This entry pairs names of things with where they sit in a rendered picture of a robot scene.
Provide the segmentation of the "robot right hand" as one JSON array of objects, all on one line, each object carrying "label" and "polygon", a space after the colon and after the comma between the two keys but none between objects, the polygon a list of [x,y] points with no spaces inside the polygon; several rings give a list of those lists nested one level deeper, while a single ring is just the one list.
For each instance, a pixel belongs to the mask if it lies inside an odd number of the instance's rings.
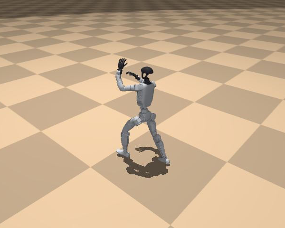
[{"label": "robot right hand", "polygon": [[132,73],[132,72],[127,72],[126,74],[130,74],[130,76],[132,75],[132,76],[135,77],[135,79],[140,80],[140,78],[138,77],[138,75],[136,75],[136,74],[134,74],[134,73]]}]

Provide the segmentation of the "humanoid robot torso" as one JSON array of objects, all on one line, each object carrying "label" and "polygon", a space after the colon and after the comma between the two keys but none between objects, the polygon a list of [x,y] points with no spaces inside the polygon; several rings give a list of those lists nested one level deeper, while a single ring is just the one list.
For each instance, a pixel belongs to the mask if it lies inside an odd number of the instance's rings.
[{"label": "humanoid robot torso", "polygon": [[139,83],[143,87],[141,91],[137,92],[137,104],[141,110],[141,112],[139,112],[139,118],[143,118],[142,123],[151,119],[151,112],[147,107],[151,105],[154,93],[154,83],[150,81],[152,84],[147,85],[144,84],[144,82]]}]

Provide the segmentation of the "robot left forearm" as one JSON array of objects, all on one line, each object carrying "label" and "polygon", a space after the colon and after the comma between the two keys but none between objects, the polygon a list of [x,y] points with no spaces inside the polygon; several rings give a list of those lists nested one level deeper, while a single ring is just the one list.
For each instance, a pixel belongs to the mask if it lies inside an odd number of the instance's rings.
[{"label": "robot left forearm", "polygon": [[116,72],[116,80],[117,80],[117,86],[119,87],[120,90],[122,90],[124,87],[123,87],[123,82],[122,82],[122,79],[121,79],[121,74],[120,74],[120,70],[117,70]]}]

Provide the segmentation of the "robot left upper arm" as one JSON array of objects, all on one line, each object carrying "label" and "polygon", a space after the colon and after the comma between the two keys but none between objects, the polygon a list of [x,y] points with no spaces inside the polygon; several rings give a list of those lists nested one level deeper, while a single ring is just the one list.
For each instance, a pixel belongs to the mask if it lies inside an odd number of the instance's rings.
[{"label": "robot left upper arm", "polygon": [[[123,85],[124,86],[124,85]],[[120,90],[120,89],[119,89]],[[143,90],[143,87],[142,85],[140,84],[135,84],[135,85],[128,85],[128,86],[124,86],[122,90],[120,91],[136,91],[136,92],[139,92]]]}]

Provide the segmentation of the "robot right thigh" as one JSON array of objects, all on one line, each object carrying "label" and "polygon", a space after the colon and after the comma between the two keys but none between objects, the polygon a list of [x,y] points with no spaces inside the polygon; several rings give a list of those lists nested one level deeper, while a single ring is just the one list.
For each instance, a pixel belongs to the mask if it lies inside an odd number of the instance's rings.
[{"label": "robot right thigh", "polygon": [[156,114],[154,114],[154,113],[151,112],[151,119],[149,119],[149,120],[147,121],[147,125],[148,125],[149,130],[150,130],[150,132],[151,132],[151,134],[152,134],[153,140],[154,140],[155,142],[158,142],[158,141],[160,141],[160,136],[157,134],[156,122],[154,121],[155,118],[156,118]]}]

